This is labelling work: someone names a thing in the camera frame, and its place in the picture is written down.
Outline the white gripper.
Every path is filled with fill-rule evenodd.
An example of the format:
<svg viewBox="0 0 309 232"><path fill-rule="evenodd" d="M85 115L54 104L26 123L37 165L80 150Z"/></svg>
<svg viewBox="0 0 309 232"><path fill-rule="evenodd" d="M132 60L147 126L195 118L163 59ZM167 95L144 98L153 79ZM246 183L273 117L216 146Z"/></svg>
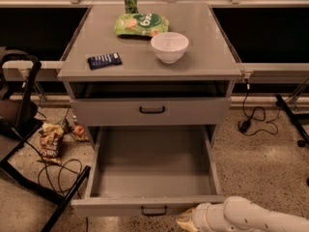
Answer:
<svg viewBox="0 0 309 232"><path fill-rule="evenodd" d="M201 203L178 215L176 223L187 232L222 232L225 229L223 205Z"/></svg>

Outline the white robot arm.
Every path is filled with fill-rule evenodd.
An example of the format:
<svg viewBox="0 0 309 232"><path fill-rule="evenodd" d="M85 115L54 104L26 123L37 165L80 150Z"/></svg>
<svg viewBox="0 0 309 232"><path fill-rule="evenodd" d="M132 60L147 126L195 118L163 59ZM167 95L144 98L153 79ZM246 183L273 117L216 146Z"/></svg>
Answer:
<svg viewBox="0 0 309 232"><path fill-rule="evenodd" d="M309 232L309 220L265 209L240 196L201 203L176 218L187 232Z"/></svg>

